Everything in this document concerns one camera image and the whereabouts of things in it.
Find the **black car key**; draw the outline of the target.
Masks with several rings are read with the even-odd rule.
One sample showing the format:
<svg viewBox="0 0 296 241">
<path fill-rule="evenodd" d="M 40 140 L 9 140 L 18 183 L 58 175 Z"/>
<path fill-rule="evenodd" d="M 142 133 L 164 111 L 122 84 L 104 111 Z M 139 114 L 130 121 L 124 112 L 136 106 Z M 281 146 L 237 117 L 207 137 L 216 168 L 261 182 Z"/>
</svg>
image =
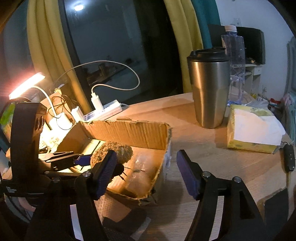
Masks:
<svg viewBox="0 0 296 241">
<path fill-rule="evenodd" d="M 284 168 L 287 173 L 294 171 L 295 169 L 295 152 L 293 145 L 285 144 L 283 147 L 284 155 Z"/>
</svg>

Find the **white desk lamp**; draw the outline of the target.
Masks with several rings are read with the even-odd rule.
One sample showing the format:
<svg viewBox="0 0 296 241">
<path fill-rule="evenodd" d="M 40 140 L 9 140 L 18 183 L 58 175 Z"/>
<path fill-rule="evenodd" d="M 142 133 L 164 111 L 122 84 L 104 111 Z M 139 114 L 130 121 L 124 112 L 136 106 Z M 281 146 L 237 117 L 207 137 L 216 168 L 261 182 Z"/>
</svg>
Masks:
<svg viewBox="0 0 296 241">
<path fill-rule="evenodd" d="M 48 122 L 50 129 L 51 130 L 60 129 L 63 131 L 69 131 L 72 128 L 73 124 L 69 121 L 66 114 L 64 112 L 57 114 L 55 107 L 53 105 L 53 102 L 51 101 L 49 95 L 45 92 L 45 90 L 37 86 L 37 84 L 41 82 L 43 79 L 45 79 L 45 76 L 41 72 L 34 74 L 30 78 L 23 81 L 15 90 L 13 90 L 9 94 L 9 99 L 16 99 L 17 97 L 21 97 L 21 95 L 25 93 L 27 90 L 29 90 L 30 88 L 38 89 L 46 97 L 51 107 L 51 110 L 53 112 L 53 117 Z"/>
</svg>

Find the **white textured cloth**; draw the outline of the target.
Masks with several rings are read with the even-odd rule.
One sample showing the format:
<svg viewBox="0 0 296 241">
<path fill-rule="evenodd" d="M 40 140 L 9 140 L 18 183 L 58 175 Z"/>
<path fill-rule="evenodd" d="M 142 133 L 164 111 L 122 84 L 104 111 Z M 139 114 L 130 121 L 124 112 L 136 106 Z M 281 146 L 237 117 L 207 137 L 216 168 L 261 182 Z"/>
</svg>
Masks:
<svg viewBox="0 0 296 241">
<path fill-rule="evenodd" d="M 105 218 L 119 222 L 131 211 L 130 208 L 112 198 L 108 194 L 101 196 L 99 200 L 95 200 L 94 204 L 101 222 Z"/>
</svg>

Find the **yellow tissue pack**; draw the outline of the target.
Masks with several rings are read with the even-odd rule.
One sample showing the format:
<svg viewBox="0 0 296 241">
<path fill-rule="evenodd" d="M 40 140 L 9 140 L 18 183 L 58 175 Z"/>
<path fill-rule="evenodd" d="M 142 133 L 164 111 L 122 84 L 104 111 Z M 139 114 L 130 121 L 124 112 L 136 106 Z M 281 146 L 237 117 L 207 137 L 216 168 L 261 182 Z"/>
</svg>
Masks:
<svg viewBox="0 0 296 241">
<path fill-rule="evenodd" d="M 227 148 L 274 153 L 286 131 L 273 113 L 264 108 L 231 105 L 227 125 Z"/>
</svg>

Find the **teal curtain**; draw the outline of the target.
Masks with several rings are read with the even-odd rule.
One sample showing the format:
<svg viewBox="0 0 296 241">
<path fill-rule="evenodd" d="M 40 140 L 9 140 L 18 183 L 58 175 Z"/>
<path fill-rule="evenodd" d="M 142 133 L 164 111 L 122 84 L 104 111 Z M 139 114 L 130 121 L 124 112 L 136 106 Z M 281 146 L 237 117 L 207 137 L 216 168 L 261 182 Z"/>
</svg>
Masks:
<svg viewBox="0 0 296 241">
<path fill-rule="evenodd" d="M 215 0 L 192 0 L 193 8 L 199 24 L 204 49 L 212 47 L 208 25 L 221 25 Z"/>
</svg>

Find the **steel tumbler black lid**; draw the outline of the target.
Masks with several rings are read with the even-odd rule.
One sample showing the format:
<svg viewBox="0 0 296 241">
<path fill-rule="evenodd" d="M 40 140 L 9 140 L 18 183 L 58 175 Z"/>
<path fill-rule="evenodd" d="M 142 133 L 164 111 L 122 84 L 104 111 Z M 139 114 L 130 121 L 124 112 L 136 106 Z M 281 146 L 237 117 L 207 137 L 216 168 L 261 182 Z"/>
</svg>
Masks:
<svg viewBox="0 0 296 241">
<path fill-rule="evenodd" d="M 230 61 L 225 48 L 192 51 L 187 57 L 196 120 L 203 128 L 222 124 L 230 87 Z"/>
</svg>

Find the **yellow curtain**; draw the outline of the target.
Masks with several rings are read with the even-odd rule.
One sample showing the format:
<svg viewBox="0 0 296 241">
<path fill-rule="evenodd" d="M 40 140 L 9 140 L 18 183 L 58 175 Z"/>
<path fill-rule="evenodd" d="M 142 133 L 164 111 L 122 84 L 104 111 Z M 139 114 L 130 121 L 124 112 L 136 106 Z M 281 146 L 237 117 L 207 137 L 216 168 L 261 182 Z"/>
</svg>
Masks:
<svg viewBox="0 0 296 241">
<path fill-rule="evenodd" d="M 203 48 L 197 16 L 190 0 L 166 0 L 164 3 L 177 41 L 183 91 L 185 93 L 191 92 L 192 87 L 187 57 L 193 50 Z"/>
</svg>

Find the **white power strip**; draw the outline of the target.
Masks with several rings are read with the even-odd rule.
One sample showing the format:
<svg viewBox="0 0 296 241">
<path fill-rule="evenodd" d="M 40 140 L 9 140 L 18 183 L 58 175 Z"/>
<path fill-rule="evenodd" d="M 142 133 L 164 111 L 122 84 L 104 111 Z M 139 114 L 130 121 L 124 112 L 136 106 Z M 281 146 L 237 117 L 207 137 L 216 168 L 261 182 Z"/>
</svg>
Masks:
<svg viewBox="0 0 296 241">
<path fill-rule="evenodd" d="M 103 110 L 94 110 L 86 114 L 83 118 L 83 121 L 104 121 L 120 112 L 122 112 L 121 103 L 119 103 L 118 100 L 114 100 L 104 105 Z"/>
</svg>

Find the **brown cardboard box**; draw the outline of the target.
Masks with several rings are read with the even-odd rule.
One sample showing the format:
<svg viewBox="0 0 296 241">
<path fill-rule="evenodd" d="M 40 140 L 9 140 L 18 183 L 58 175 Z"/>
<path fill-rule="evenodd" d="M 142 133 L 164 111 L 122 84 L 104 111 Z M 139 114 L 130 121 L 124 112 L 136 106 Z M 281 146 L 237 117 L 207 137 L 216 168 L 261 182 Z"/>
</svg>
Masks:
<svg viewBox="0 0 296 241">
<path fill-rule="evenodd" d="M 156 205 L 170 164 L 171 127 L 153 121 L 79 122 L 57 150 L 91 155 L 90 166 L 114 150 L 124 171 L 108 184 L 108 195 L 129 205 Z"/>
</svg>

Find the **clear plastic water bottle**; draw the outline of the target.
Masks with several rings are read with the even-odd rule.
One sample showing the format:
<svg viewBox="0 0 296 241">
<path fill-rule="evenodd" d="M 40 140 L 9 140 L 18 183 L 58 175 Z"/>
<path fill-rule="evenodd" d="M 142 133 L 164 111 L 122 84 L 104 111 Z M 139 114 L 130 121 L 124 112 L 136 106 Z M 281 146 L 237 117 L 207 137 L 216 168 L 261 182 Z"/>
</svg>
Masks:
<svg viewBox="0 0 296 241">
<path fill-rule="evenodd" d="M 230 61 L 230 88 L 228 106 L 242 104 L 245 82 L 245 47 L 242 36 L 237 35 L 234 25 L 224 26 L 226 34 L 221 36 L 222 47 Z"/>
</svg>

